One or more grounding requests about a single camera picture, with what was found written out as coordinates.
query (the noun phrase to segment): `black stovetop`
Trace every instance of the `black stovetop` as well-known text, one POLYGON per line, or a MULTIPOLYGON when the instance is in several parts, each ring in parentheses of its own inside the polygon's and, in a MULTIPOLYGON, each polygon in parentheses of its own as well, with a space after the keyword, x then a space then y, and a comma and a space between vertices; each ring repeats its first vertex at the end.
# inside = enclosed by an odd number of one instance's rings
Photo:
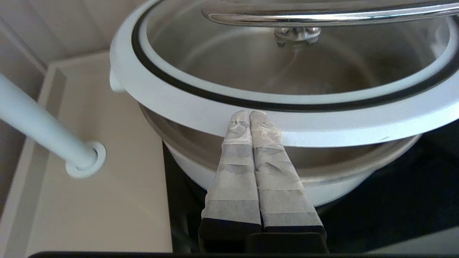
MULTIPOLYGON (((367 252, 459 225, 457 132, 459 122, 425 134, 351 193, 319 207, 330 252, 367 252)), ((163 149, 174 251, 195 251, 206 192, 163 149)))

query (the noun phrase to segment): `metal lid handle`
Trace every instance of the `metal lid handle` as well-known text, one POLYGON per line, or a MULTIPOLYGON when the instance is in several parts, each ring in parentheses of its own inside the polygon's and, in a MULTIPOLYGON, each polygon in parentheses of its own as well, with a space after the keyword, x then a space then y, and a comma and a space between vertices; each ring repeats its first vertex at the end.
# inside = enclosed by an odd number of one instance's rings
POLYGON ((367 25, 458 13, 457 0, 361 0, 307 4, 240 4, 210 0, 202 9, 202 14, 213 22, 250 27, 367 25))

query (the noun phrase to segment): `white pipe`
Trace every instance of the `white pipe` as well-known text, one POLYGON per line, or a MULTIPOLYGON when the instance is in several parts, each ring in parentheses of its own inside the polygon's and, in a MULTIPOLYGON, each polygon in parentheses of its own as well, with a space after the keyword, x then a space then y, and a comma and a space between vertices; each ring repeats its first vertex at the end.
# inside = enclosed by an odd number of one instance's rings
POLYGON ((96 152, 0 73, 0 119, 78 169, 94 166, 96 152))

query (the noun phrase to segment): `pipe flange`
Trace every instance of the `pipe flange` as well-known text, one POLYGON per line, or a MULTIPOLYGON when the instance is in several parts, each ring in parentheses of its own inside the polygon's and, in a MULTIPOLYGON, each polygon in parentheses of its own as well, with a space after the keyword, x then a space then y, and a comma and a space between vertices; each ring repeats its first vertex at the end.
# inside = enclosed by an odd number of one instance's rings
POLYGON ((99 169, 101 169, 102 165, 105 163, 105 160, 107 158, 107 151, 103 144, 101 144, 98 141, 89 141, 86 144, 89 145, 96 152, 97 159, 94 165, 84 170, 75 167, 75 165, 69 162, 65 163, 67 173, 73 178, 83 179, 94 175, 97 171, 99 171, 99 169))

